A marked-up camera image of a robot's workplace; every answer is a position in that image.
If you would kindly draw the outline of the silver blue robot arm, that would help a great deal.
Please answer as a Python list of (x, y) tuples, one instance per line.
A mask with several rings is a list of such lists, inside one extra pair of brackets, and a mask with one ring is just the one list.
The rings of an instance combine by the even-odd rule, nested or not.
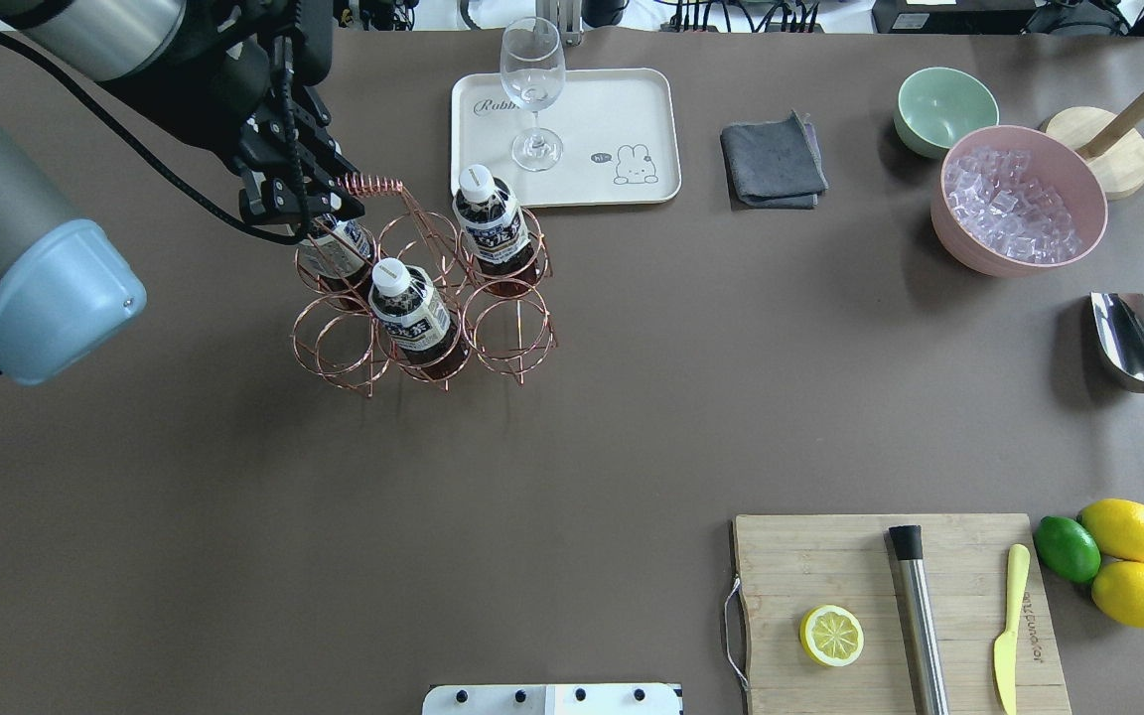
[[(363, 206), (315, 94), (351, 1), (0, 1), (0, 47), (32, 61), (182, 194), (280, 245)], [(239, 213), (172, 172), (76, 81), (85, 76), (241, 181)], [(43, 383), (135, 320), (146, 289), (98, 223), (0, 126), (0, 376)]]

